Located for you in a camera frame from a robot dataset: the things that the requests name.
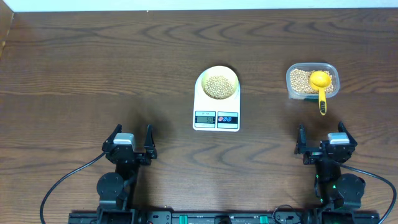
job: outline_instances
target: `plastic container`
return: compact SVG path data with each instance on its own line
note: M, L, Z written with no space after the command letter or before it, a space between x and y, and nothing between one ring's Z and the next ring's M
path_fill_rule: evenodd
M328 63L315 63L315 62L310 62L310 63L297 63L292 66L287 70L286 72L286 84L287 84L287 91L289 92L289 98L290 99L297 99L297 100L304 100L304 99L318 99L318 94L309 94L309 93L298 93L292 88L292 82L290 81L290 73L292 72L293 69L300 69L306 72L311 72L311 71L329 71L329 74L331 75L331 83L335 87L332 93L327 93L326 98L331 98L335 96L340 89L340 80L338 78L338 73L337 70L334 66L328 64Z

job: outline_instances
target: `yellow spoon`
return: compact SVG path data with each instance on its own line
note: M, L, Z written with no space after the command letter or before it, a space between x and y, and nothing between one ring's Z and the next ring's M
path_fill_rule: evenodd
M319 91L319 110L322 115L326 114L326 95L325 89L330 85L331 78L325 72L313 72L309 79L309 84L314 90Z

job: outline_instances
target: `white backdrop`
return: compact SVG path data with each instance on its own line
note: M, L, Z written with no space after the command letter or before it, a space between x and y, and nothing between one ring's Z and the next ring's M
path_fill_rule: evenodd
M398 0L4 0L14 12L398 7Z

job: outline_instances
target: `digital kitchen scale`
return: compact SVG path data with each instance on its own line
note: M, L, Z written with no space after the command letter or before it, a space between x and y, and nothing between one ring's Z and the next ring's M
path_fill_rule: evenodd
M210 97L205 85L211 77L223 77L232 84L232 95L219 100ZM241 87L238 77L228 67L205 70L195 84L192 127L201 131L239 131L241 122Z

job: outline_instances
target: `wooden table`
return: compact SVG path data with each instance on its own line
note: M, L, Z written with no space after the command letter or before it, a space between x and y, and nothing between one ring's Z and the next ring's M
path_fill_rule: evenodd
M299 123L318 142L343 120L359 144L347 164L398 185L397 59L397 9L17 13L0 61L0 223L39 223L48 189L100 154L118 123L138 146L154 127L159 158L141 169L139 205L319 205L314 166L293 154ZM325 117L288 99L285 73L297 62L337 68ZM195 81L213 65L238 72L238 133L192 129ZM102 159L59 185L47 223L95 210L96 183L113 170ZM356 175L362 209L384 214L389 186ZM397 220L395 209L386 223Z

